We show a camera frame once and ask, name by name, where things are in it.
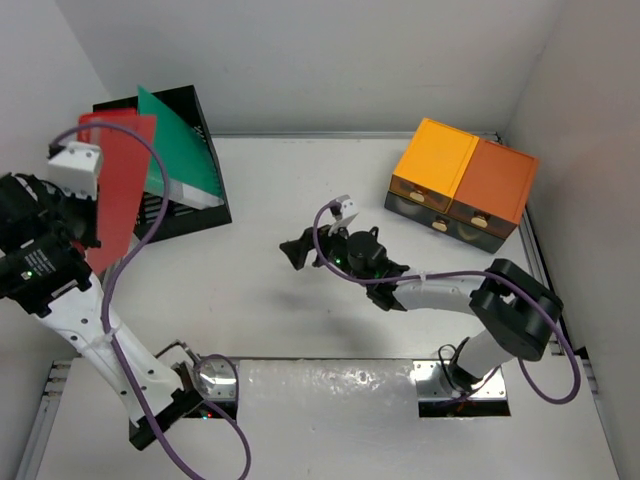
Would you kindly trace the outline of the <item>red notebook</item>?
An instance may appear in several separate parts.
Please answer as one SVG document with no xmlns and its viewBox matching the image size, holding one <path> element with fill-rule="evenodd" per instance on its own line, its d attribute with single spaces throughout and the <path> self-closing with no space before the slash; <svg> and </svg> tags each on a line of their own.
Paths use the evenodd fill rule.
<svg viewBox="0 0 640 480">
<path fill-rule="evenodd" d="M 101 274 L 120 260 L 129 250 L 138 211 L 144 193 L 151 154 L 144 146 L 151 144 L 156 118 L 139 115 L 133 109 L 116 113 L 85 114 L 81 125 L 107 122 L 127 129 L 91 128 L 76 135 L 83 143 L 97 145 L 103 153 L 98 176 L 98 248 L 88 250 L 88 263 Z"/>
</svg>

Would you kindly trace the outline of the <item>green notebook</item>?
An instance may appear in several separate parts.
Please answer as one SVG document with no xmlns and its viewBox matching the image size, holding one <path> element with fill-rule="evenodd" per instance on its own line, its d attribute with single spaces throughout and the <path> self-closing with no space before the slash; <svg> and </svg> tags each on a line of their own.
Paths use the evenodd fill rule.
<svg viewBox="0 0 640 480">
<path fill-rule="evenodd" d="M 137 88 L 137 113 L 156 120 L 153 146 L 169 177 L 169 199 L 203 210 L 225 203 L 195 88 Z"/>
</svg>

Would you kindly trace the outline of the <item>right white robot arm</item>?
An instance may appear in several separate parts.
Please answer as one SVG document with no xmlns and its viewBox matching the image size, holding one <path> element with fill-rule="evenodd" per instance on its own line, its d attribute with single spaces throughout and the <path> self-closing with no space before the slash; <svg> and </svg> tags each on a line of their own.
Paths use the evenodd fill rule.
<svg viewBox="0 0 640 480">
<path fill-rule="evenodd" d="M 279 248 L 296 270 L 315 253 L 314 267 L 362 286 L 384 311 L 429 309 L 476 317 L 482 331 L 462 340 L 442 368 L 450 389 L 460 394 L 511 360 L 539 361 L 563 309 L 553 292 L 506 259 L 484 271 L 419 274 L 388 257 L 376 228 L 350 233 L 329 225 L 309 227 Z"/>
</svg>

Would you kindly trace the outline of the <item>left metal arm base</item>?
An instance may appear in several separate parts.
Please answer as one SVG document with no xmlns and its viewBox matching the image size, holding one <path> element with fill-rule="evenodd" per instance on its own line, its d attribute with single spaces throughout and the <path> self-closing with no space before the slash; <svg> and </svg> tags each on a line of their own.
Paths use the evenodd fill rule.
<svg viewBox="0 0 640 480">
<path fill-rule="evenodd" d="M 223 355 L 209 355 L 186 362 L 191 385 L 211 402 L 238 400 L 239 373 L 236 364 Z"/>
</svg>

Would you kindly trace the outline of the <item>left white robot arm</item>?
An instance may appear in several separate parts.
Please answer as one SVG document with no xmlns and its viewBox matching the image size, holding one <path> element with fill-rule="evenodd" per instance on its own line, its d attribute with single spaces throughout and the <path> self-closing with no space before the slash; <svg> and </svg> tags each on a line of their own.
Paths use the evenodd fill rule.
<svg viewBox="0 0 640 480">
<path fill-rule="evenodd" d="M 186 363 L 164 365 L 115 313 L 103 325 L 104 293 L 85 257 L 86 249 L 99 244 L 96 215 L 91 199 L 67 197 L 33 175 L 3 175 L 1 296 L 57 332 L 96 368 L 125 406 L 130 443 L 143 450 L 156 436 L 115 344 L 162 431 L 195 413 L 203 399 Z"/>
</svg>

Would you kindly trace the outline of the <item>right metal arm base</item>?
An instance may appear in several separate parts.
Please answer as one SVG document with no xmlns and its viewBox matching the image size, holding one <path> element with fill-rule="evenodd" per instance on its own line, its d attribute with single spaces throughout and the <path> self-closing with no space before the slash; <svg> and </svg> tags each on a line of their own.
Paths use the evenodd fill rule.
<svg viewBox="0 0 640 480">
<path fill-rule="evenodd" d="M 457 400 L 462 396 L 460 387 L 452 387 L 445 378 L 442 364 L 437 359 L 414 360 L 410 374 L 418 400 L 439 403 Z M 500 369 L 490 372 L 471 387 L 467 396 L 472 401 L 506 401 L 507 390 Z"/>
</svg>

